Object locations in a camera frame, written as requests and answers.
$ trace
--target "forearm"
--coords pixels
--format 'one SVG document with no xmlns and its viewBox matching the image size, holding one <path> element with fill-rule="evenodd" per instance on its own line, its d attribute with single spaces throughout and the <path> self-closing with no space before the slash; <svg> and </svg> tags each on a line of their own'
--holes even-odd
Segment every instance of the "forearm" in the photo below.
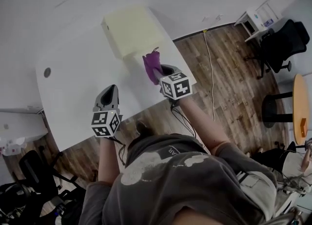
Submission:
<svg viewBox="0 0 312 225">
<path fill-rule="evenodd" d="M 229 138 L 223 128 L 204 113 L 191 98 L 185 97 L 180 99 L 179 105 L 205 146 L 213 155 L 221 144 L 229 142 Z"/>
<path fill-rule="evenodd" d="M 115 143 L 106 138 L 100 139 L 98 180 L 113 184 L 120 174 Z"/>
<path fill-rule="evenodd" d="M 311 153 L 311 147 L 307 149 L 306 155 L 303 158 L 302 164 L 301 164 L 301 171 L 305 172 L 306 169 L 309 167 L 310 164 L 310 153 Z"/>
</svg>

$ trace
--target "round orange table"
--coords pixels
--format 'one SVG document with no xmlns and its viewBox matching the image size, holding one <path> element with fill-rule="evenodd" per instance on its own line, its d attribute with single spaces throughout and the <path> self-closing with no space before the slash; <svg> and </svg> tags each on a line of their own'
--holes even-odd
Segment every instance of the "round orange table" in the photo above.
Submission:
<svg viewBox="0 0 312 225">
<path fill-rule="evenodd" d="M 292 114 L 277 114 L 276 99 L 292 97 Z M 304 144 L 309 125 L 310 107 L 307 84 L 300 74 L 293 81 L 292 92 L 267 95 L 262 103 L 262 121 L 267 128 L 274 123 L 293 123 L 293 133 L 297 144 Z"/>
</svg>

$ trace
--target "shoe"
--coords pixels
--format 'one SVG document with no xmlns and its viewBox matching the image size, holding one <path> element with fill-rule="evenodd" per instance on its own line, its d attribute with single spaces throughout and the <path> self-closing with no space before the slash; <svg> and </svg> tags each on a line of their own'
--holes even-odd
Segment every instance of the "shoe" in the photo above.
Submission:
<svg viewBox="0 0 312 225">
<path fill-rule="evenodd" d="M 262 147 L 257 150 L 257 153 L 262 153 L 262 152 L 263 152 L 263 148 Z"/>
<path fill-rule="evenodd" d="M 141 122 L 141 121 L 137 121 L 136 123 L 136 131 L 139 135 L 141 135 L 142 133 L 144 133 L 144 131 L 146 131 L 148 128 L 146 127 L 146 125 Z"/>
</svg>

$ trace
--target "person's left arm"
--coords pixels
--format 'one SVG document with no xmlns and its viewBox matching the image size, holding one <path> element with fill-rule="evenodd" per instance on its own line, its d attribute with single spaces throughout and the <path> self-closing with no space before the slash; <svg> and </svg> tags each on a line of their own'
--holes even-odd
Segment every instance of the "person's left arm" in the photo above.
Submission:
<svg viewBox="0 0 312 225">
<path fill-rule="evenodd" d="M 310 164 L 311 146 L 308 147 L 306 155 L 304 156 L 301 164 L 301 171 L 305 172 Z"/>
<path fill-rule="evenodd" d="M 79 225 L 102 224 L 102 211 L 111 187 L 120 174 L 115 143 L 100 139 L 98 182 L 87 187 Z"/>
</svg>

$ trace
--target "person in white shirt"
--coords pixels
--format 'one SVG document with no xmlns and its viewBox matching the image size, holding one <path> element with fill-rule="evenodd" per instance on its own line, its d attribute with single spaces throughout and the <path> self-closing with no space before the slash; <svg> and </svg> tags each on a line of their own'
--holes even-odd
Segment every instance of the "person in white shirt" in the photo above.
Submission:
<svg viewBox="0 0 312 225">
<path fill-rule="evenodd" d="M 312 138 L 306 142 L 306 154 L 279 148 L 258 152 L 252 159 L 283 174 L 286 190 L 293 190 L 300 194 L 309 193 L 312 189 Z"/>
</svg>

